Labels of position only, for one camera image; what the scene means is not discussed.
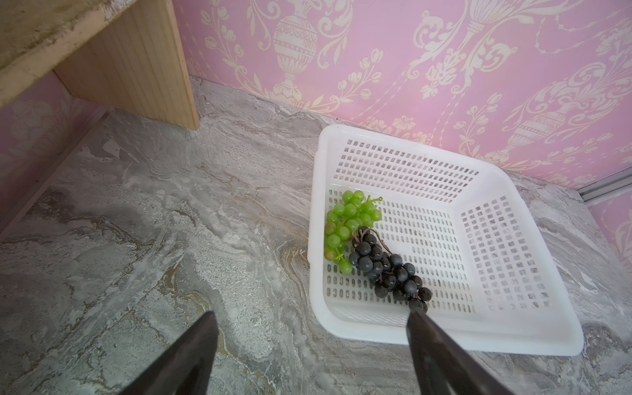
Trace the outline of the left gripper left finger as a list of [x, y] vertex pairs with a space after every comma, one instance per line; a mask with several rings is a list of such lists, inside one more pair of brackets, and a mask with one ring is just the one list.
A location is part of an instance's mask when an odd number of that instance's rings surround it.
[[219, 329], [205, 312], [123, 394], [205, 394], [217, 352]]

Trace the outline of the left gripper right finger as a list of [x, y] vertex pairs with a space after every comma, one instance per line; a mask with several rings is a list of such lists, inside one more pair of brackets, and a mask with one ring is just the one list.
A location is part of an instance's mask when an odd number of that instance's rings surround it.
[[422, 309], [411, 309], [407, 335], [422, 394], [511, 393]]

